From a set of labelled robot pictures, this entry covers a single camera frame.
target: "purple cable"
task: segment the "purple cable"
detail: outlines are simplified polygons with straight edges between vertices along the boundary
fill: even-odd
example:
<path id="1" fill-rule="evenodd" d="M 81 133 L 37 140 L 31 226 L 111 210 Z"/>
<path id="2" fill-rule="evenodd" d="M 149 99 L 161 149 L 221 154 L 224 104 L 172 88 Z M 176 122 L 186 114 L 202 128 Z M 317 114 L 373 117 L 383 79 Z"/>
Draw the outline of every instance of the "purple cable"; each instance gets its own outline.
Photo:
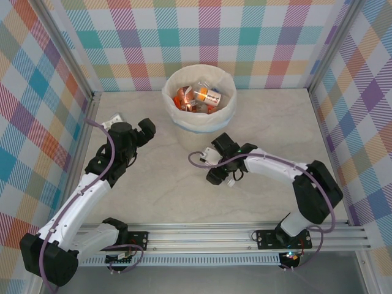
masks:
<path id="1" fill-rule="evenodd" d="M 112 151 L 115 150 L 115 144 L 114 144 L 114 142 L 113 142 L 113 139 L 111 138 L 111 136 L 109 135 L 109 133 L 105 130 L 105 128 L 104 128 L 103 126 L 101 126 L 101 125 L 98 124 L 97 122 L 95 122 L 95 121 L 93 121 L 93 120 L 91 120 L 91 119 L 88 119 L 88 118 L 85 118 L 85 122 L 86 122 L 87 124 L 89 124 L 90 126 L 98 127 L 102 132 L 104 132 L 104 134 L 106 135 L 106 137 L 108 137 L 108 141 L 109 141 L 109 143 L 110 143 L 111 150 L 112 150 Z M 60 212 L 59 216 L 57 217 L 57 219 L 55 220 L 55 222 L 54 222 L 53 225 L 51 226 L 50 230 L 52 230 L 52 229 L 54 230 L 54 229 L 58 226 L 58 224 L 59 224 L 61 218 L 63 217 L 63 215 L 65 215 L 65 213 L 67 212 L 67 210 L 72 206 L 72 204 L 76 201 L 76 199 L 77 199 L 79 196 L 83 195 L 88 189 L 90 189 L 93 185 L 95 185 L 96 182 L 98 182 L 100 179 L 102 179 L 102 177 L 107 173 L 107 171 L 109 171 L 109 168 L 111 167 L 111 165 L 113 164 L 114 161 L 115 161 L 115 153 L 112 152 L 112 153 L 111 153 L 111 157 L 110 157 L 109 164 L 107 165 L 107 167 L 105 168 L 105 170 L 104 170 L 104 171 L 103 171 L 94 181 L 92 181 L 91 183 L 89 183 L 89 184 L 88 184 L 86 187 L 84 187 L 77 195 L 75 195 L 75 196 L 70 200 L 70 202 L 68 202 L 67 206 Z M 44 254 L 45 249 L 46 249 L 46 247 L 47 247 L 47 245 L 48 245 L 49 239 L 50 239 L 50 237 L 51 237 L 51 235 L 52 235 L 52 232 L 51 232 L 50 230 L 49 230 L 48 235 L 46 236 L 45 240 L 43 241 L 41 250 L 40 250 L 40 252 L 39 252 L 39 272 L 40 272 L 40 274 L 41 274 L 41 277 L 42 277 L 42 280 L 43 280 L 43 283 L 45 284 L 45 286 L 46 286 L 53 294 L 55 294 L 55 293 L 57 292 L 57 290 L 58 290 L 59 287 L 56 287 L 55 290 L 52 289 L 52 287 L 51 287 L 50 284 L 49 284 L 47 275 L 45 274 L 45 270 L 44 270 L 44 268 L 43 268 L 43 254 Z"/>
<path id="2" fill-rule="evenodd" d="M 134 265 L 128 266 L 126 269 L 124 269 L 124 270 L 121 271 L 121 272 L 117 272 L 117 271 L 115 271 L 115 270 L 111 267 L 111 265 L 113 264 L 113 262 L 109 263 L 109 268 L 110 268 L 110 270 L 111 270 L 112 273 L 118 273 L 118 274 L 122 273 L 122 274 L 124 274 L 124 273 L 126 273 L 126 272 L 128 272 L 128 271 L 134 269 L 134 268 L 141 262 L 141 260 L 143 259 L 143 256 L 144 256 L 145 252 L 144 252 L 143 248 L 141 248 L 141 246 L 139 246 L 139 245 L 134 245 L 134 244 L 113 245 L 113 246 L 105 247 L 103 250 L 107 250 L 107 249 L 117 249 L 117 248 L 124 248 L 124 247 L 131 247 L 131 248 L 139 249 L 140 252 L 141 252 L 141 256 L 140 256 L 140 258 L 138 259 L 138 261 L 137 261 Z"/>
<path id="3" fill-rule="evenodd" d="M 294 168 L 294 169 L 299 170 L 299 171 L 302 172 L 304 175 L 306 175 L 306 176 L 316 185 L 316 187 L 318 188 L 318 190 L 320 191 L 320 193 L 323 195 L 323 198 L 324 198 L 324 200 L 325 200 L 325 203 L 326 203 L 326 205 L 327 205 L 327 207 L 328 207 L 328 209 L 329 209 L 329 211 L 330 211 L 330 214 L 331 214 L 331 227 L 330 227 L 329 229 L 327 229 L 327 230 L 322 230 L 322 229 L 321 229 L 321 230 L 323 231 L 323 233 L 327 234 L 327 233 L 331 233 L 331 232 L 335 229 L 335 225 L 336 225 L 335 212 L 333 211 L 332 204 L 331 204 L 330 200 L 328 199 L 328 196 L 327 196 L 327 194 L 325 193 L 323 187 L 320 185 L 320 183 L 319 183 L 310 173 L 308 173 L 308 172 L 307 172 L 306 170 L 304 170 L 303 168 L 301 168 L 301 167 L 299 167 L 299 166 L 293 164 L 292 162 L 287 161 L 287 160 L 285 160 L 285 159 L 281 159 L 281 158 L 272 156 L 272 155 L 269 155 L 269 154 L 245 153 L 245 154 L 236 155 L 236 156 L 234 156 L 234 157 L 232 157 L 232 158 L 230 158 L 230 159 L 228 159 L 228 160 L 226 160 L 226 161 L 219 162 L 219 163 L 216 164 L 216 165 L 200 165 L 200 164 L 196 164 L 196 163 L 193 162 L 192 159 L 191 159 L 192 155 L 195 155 L 195 154 L 203 154 L 203 153 L 202 153 L 201 151 L 192 152 L 192 153 L 190 153 L 190 154 L 188 155 L 188 160 L 189 160 L 189 162 L 190 162 L 192 165 L 194 165 L 195 167 L 198 167 L 198 168 L 216 168 L 216 167 L 221 167 L 221 166 L 223 166 L 223 165 L 225 165 L 225 164 L 227 164 L 227 163 L 229 163 L 229 162 L 231 162 L 231 161 L 234 161 L 234 160 L 236 160 L 236 159 L 238 159 L 238 158 L 249 156 L 249 157 L 261 157 L 261 158 L 271 159 L 271 160 L 280 162 L 280 163 L 282 163 L 282 164 L 288 165 L 289 167 L 292 167 L 292 168 Z"/>

